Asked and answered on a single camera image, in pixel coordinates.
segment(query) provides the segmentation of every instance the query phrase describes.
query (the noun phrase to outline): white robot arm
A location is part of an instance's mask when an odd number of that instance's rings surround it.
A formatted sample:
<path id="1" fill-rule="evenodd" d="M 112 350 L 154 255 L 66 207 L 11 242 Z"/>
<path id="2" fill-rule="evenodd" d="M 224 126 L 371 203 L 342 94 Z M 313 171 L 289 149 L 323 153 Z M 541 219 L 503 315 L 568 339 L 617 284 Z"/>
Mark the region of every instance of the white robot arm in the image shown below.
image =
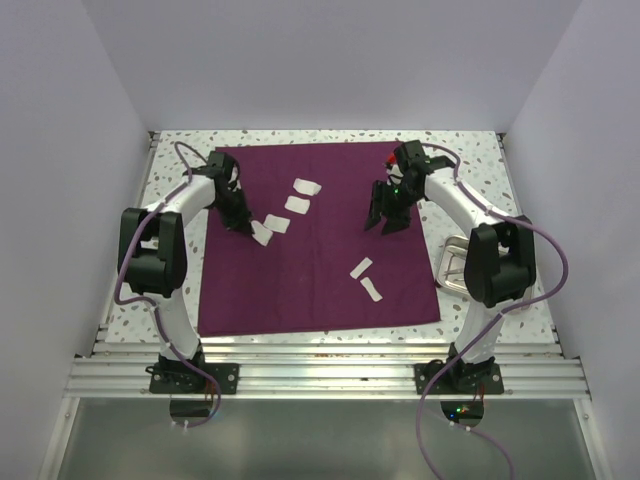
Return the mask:
<path id="1" fill-rule="evenodd" d="M 158 362 L 147 368 L 152 374 L 151 393 L 203 392 L 207 375 L 215 376 L 208 371 L 211 368 L 184 303 L 185 226 L 199 211 L 216 208 L 228 230 L 253 233 L 237 161 L 220 152 L 211 152 L 205 161 L 206 165 L 188 170 L 189 181 L 167 198 L 144 208 L 128 208 L 121 218 L 119 279 L 124 275 L 123 281 L 140 295 L 136 300 L 156 309 L 154 323 L 158 336 L 166 342 Z M 145 243 L 151 239 L 157 239 L 153 247 Z M 237 365 L 225 364 L 222 368 L 229 368 L 237 377 Z M 235 387 L 222 384 L 222 393 L 232 393 L 230 389 Z"/>
<path id="2" fill-rule="evenodd" d="M 504 320 L 493 325 L 481 339 L 476 338 L 500 310 L 522 298 L 533 285 L 535 252 L 533 233 L 487 214 L 492 211 L 508 216 L 464 184 L 465 190 L 477 200 L 472 202 L 460 188 L 463 182 L 456 181 L 454 167 L 449 157 L 426 156 L 417 140 L 401 144 L 387 162 L 387 180 L 373 184 L 365 230 L 377 225 L 382 217 L 387 219 L 383 235 L 407 228 L 410 208 L 418 200 L 426 199 L 439 205 L 469 238 L 464 277 L 472 300 L 462 331 L 451 344 L 449 360 L 475 343 L 459 364 L 447 371 L 443 382 L 448 382 L 449 388 L 445 389 L 448 392 L 473 394 L 479 384 L 494 378 L 498 371 L 493 354 Z M 528 222 L 524 216 L 519 219 Z M 425 372 L 424 376 L 433 377 L 434 373 L 437 370 Z"/>

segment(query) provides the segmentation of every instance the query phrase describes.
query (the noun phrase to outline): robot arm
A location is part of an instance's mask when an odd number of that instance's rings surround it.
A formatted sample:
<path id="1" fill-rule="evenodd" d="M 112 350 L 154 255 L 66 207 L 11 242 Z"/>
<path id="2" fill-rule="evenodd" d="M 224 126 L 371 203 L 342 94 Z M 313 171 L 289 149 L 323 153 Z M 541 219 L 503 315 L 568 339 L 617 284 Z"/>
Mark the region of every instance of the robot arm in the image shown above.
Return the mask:
<path id="1" fill-rule="evenodd" d="M 251 212 L 247 208 L 236 160 L 230 155 L 211 152 L 207 165 L 193 169 L 191 182 L 173 198 L 147 225 L 127 266 L 125 281 L 131 290 L 154 300 L 162 312 L 165 337 L 187 360 L 201 356 L 200 339 L 195 332 L 184 303 L 182 284 L 187 274 L 187 252 L 184 227 L 203 209 L 217 208 L 223 224 L 229 230 L 251 233 Z M 155 211 L 160 202 L 144 208 L 124 211 L 120 225 L 118 270 L 133 235 L 141 221 Z M 143 246 L 157 238 L 157 248 Z M 162 348 L 161 360 L 178 362 L 168 346 Z"/>
<path id="2" fill-rule="evenodd" d="M 385 217 L 383 235 L 403 230 L 410 224 L 411 206 L 425 198 L 439 205 L 469 238 L 464 278 L 472 300 L 462 331 L 451 344 L 450 360 L 499 310 L 522 298 L 536 279 L 533 233 L 490 216 L 488 211 L 508 214 L 465 184 L 485 209 L 473 203 L 456 183 L 454 167 L 446 156 L 427 157 L 419 141 L 403 143 L 387 162 L 387 181 L 374 182 L 365 225 L 368 230 Z M 474 393 L 478 382 L 495 371 L 493 352 L 502 324 L 503 320 L 494 325 L 449 371 L 446 380 L 454 391 Z"/>

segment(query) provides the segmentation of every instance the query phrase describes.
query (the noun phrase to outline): metal frame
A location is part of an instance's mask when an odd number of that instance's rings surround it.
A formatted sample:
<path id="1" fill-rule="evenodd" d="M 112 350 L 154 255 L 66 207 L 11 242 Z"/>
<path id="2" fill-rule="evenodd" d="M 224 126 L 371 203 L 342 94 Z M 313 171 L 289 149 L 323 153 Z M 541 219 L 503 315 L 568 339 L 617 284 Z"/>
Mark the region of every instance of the metal frame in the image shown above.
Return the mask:
<path id="1" fill-rule="evenodd" d="M 159 133 L 152 135 L 146 172 L 151 168 Z M 138 192 L 141 200 L 146 176 Z M 107 318 L 111 298 L 103 309 Z M 150 377 L 144 369 L 160 351 L 157 344 L 106 343 L 107 324 L 99 326 L 93 351 L 73 362 L 68 385 L 40 473 L 40 480 L 57 478 L 81 398 L 169 398 L 148 392 Z M 238 393 L 232 399 L 358 399 L 417 400 L 413 365 L 446 359 L 448 344 L 346 343 L 237 344 L 202 340 L 207 363 L 241 365 Z M 570 399 L 598 480 L 611 477 L 604 449 L 592 420 L 590 393 L 580 360 L 568 360 L 559 343 L 503 344 L 496 346 L 505 394 L 492 400 Z M 198 398 L 174 395 L 171 398 Z M 439 400 L 442 396 L 430 396 Z M 466 399 L 466 396 L 447 399 Z"/>
<path id="2" fill-rule="evenodd" d="M 63 398 L 58 418 L 53 427 L 49 447 L 40 467 L 38 480 L 55 480 L 58 478 L 64 454 L 67 451 L 73 423 L 78 413 L 79 398 Z"/>
<path id="3" fill-rule="evenodd" d="M 611 470 L 611 465 L 609 464 L 609 459 L 604 449 L 604 442 L 593 415 L 591 401 L 574 400 L 573 403 L 576 408 L 576 413 L 578 414 L 580 429 L 582 430 L 584 443 L 589 452 L 589 458 L 591 459 L 596 480 L 613 479 L 613 471 Z"/>

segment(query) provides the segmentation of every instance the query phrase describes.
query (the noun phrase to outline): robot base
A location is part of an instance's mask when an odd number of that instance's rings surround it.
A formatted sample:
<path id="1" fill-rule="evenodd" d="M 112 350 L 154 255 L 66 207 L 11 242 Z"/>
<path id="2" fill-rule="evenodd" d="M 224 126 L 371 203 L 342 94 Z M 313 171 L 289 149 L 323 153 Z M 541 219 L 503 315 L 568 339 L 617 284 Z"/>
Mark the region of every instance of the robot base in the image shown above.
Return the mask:
<path id="1" fill-rule="evenodd" d="M 457 354 L 454 344 L 451 344 L 447 363 Z M 441 360 L 417 363 L 413 366 L 418 395 L 422 395 L 429 381 L 444 366 L 445 363 Z M 429 395 L 475 395 L 481 388 L 484 395 L 501 395 L 504 393 L 500 366 L 495 363 L 494 357 L 479 364 L 467 364 L 460 359 L 456 365 L 436 382 L 429 391 Z"/>
<path id="2" fill-rule="evenodd" d="M 236 393 L 240 377 L 240 366 L 237 363 L 206 363 L 202 350 L 198 351 L 190 362 L 216 379 L 220 384 L 221 394 Z M 168 360 L 159 356 L 158 362 L 153 367 L 147 367 L 146 371 L 151 374 L 149 393 L 184 395 L 205 392 L 204 378 L 178 360 Z"/>

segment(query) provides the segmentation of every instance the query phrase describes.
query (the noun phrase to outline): black mounting plate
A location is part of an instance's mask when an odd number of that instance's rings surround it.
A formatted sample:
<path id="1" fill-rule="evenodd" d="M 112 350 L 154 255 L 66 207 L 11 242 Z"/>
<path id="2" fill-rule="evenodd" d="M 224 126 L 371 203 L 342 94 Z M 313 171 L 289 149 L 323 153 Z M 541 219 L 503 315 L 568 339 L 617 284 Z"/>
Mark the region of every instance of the black mounting plate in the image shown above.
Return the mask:
<path id="1" fill-rule="evenodd" d="M 422 395 L 429 380 L 431 380 L 442 368 L 442 362 L 416 363 L 413 366 L 414 379 L 416 382 L 416 392 Z M 497 363 L 491 365 L 490 373 L 479 376 L 474 386 L 469 388 L 456 388 L 447 379 L 445 374 L 441 377 L 433 388 L 429 391 L 429 395 L 475 395 L 478 393 L 480 385 L 484 385 L 485 395 L 502 395 L 504 393 L 504 384 L 502 383 L 502 373 Z"/>
<path id="2" fill-rule="evenodd" d="M 238 378 L 240 378 L 240 365 L 237 363 L 205 363 L 201 369 L 218 381 L 221 394 L 235 395 L 238 389 Z M 184 395 L 187 392 L 180 388 L 180 385 L 176 385 L 173 382 L 156 380 L 152 375 L 151 383 L 149 384 L 149 393 Z M 198 391 L 190 391 L 188 393 L 204 393 L 204 387 Z"/>

